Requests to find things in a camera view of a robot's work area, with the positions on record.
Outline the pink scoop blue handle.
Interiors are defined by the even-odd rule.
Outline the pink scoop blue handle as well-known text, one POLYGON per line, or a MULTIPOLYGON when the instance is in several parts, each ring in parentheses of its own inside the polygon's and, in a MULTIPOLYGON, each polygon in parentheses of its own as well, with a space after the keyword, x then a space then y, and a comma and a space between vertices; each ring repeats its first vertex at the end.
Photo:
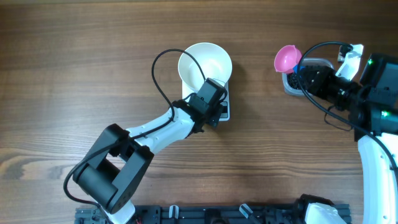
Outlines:
POLYGON ((274 68, 279 73, 296 73, 302 53, 295 45, 282 47, 274 59, 274 68))

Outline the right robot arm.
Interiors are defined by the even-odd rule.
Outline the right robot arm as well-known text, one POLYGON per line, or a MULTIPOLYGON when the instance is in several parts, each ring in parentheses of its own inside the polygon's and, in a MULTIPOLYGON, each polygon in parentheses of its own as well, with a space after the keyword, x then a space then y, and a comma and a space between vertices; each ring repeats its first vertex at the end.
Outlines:
POLYGON ((327 66, 297 65, 304 95, 329 101, 354 129, 363 166, 364 223, 397 223, 397 58, 371 54, 359 82, 327 66))

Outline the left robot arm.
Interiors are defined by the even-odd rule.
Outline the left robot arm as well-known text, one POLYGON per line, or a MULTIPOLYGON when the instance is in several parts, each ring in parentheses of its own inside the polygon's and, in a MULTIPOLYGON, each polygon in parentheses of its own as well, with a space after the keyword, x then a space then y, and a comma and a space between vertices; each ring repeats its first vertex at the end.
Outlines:
POLYGON ((172 143, 217 126, 228 95, 224 84, 208 78, 197 92, 174 101, 162 116, 142 126, 108 126, 70 177, 102 209, 111 223, 127 223, 135 213, 130 201, 154 156, 172 143))

